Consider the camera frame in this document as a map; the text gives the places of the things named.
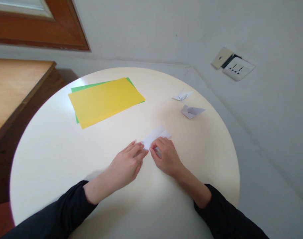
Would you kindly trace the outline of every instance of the white paper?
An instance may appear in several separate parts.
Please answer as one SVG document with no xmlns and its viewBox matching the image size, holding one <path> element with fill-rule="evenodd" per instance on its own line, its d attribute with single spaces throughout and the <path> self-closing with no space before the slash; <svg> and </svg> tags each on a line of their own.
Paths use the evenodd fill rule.
<svg viewBox="0 0 303 239">
<path fill-rule="evenodd" d="M 192 119 L 196 115 L 201 114 L 203 111 L 205 111 L 203 108 L 189 107 L 185 105 L 180 112 L 183 113 L 188 119 Z"/>
<path fill-rule="evenodd" d="M 185 88 L 183 88 L 182 91 L 180 91 L 178 93 L 178 95 L 173 96 L 172 98 L 175 100 L 183 101 L 184 99 L 188 98 L 193 93 L 193 91 L 184 93 L 184 90 L 185 90 Z"/>
<path fill-rule="evenodd" d="M 144 149 L 149 150 L 152 142 L 155 141 L 158 137 L 170 138 L 171 135 L 168 133 L 162 125 L 159 125 L 156 129 L 154 129 L 144 140 L 142 143 L 145 145 Z"/>
</svg>

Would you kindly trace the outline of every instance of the table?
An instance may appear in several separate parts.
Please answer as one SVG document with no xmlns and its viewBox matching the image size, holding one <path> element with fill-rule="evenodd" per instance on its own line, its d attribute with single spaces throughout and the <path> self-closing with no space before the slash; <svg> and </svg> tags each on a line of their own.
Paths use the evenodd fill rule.
<svg viewBox="0 0 303 239">
<path fill-rule="evenodd" d="M 146 102 L 84 130 L 76 124 L 71 87 L 129 77 Z M 182 88 L 184 101 L 171 99 Z M 180 110 L 205 108 L 193 119 Z M 143 68 L 113 68 L 84 76 L 53 95 L 34 115 L 17 148 L 11 172 L 11 207 L 17 225 L 71 186 L 104 170 L 132 140 L 162 124 L 181 161 L 235 206 L 239 168 L 228 129 L 195 89 L 170 75 Z M 162 173 L 150 154 L 134 182 L 103 200 L 71 238 L 202 238 L 210 231 L 192 200 Z"/>
<path fill-rule="evenodd" d="M 9 201 L 10 168 L 34 113 L 66 85 L 54 61 L 0 59 L 0 203 Z"/>
</svg>

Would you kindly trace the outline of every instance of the wall socket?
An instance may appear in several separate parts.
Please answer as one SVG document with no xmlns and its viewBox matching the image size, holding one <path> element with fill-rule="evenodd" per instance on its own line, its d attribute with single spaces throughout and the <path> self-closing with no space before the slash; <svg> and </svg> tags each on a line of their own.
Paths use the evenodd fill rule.
<svg viewBox="0 0 303 239">
<path fill-rule="evenodd" d="M 255 66 L 251 63 L 236 57 L 230 61 L 230 63 L 224 68 L 223 72 L 233 80 L 240 81 L 254 68 Z"/>
<path fill-rule="evenodd" d="M 212 66 L 216 69 L 219 69 L 227 61 L 227 59 L 232 56 L 232 54 L 233 51 L 230 51 L 228 48 L 223 47 L 215 59 L 211 62 Z"/>
</svg>

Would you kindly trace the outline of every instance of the green paper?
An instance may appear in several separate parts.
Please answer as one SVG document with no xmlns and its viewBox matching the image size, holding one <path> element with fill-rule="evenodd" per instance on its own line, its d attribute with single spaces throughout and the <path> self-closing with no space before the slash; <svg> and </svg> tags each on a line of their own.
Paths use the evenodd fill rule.
<svg viewBox="0 0 303 239">
<path fill-rule="evenodd" d="M 132 84 L 132 86 L 134 86 L 134 84 L 131 82 L 131 80 L 128 77 L 126 79 L 129 81 L 129 83 Z M 85 90 L 87 88 L 91 88 L 93 86 L 101 85 L 101 84 L 104 84 L 104 83 L 107 83 L 107 82 L 110 82 L 110 81 L 100 82 L 100 83 L 96 83 L 96 84 L 90 84 L 90 85 L 86 85 L 86 86 L 73 87 L 73 88 L 71 88 L 71 91 L 73 93 L 73 92 L 77 92 L 77 91 L 80 91 L 80 90 Z M 75 115 L 75 118 L 76 118 L 76 123 L 79 123 L 78 117 L 76 115 Z"/>
</svg>

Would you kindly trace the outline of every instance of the right hand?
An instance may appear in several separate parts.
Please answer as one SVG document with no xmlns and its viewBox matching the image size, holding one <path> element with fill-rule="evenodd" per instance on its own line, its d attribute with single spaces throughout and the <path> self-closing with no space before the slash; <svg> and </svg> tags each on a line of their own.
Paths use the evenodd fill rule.
<svg viewBox="0 0 303 239">
<path fill-rule="evenodd" d="M 156 154 L 155 148 L 160 149 L 161 158 Z M 156 166 L 165 174 L 175 178 L 181 173 L 185 166 L 179 159 L 173 142 L 167 138 L 159 137 L 150 147 L 150 152 Z"/>
</svg>

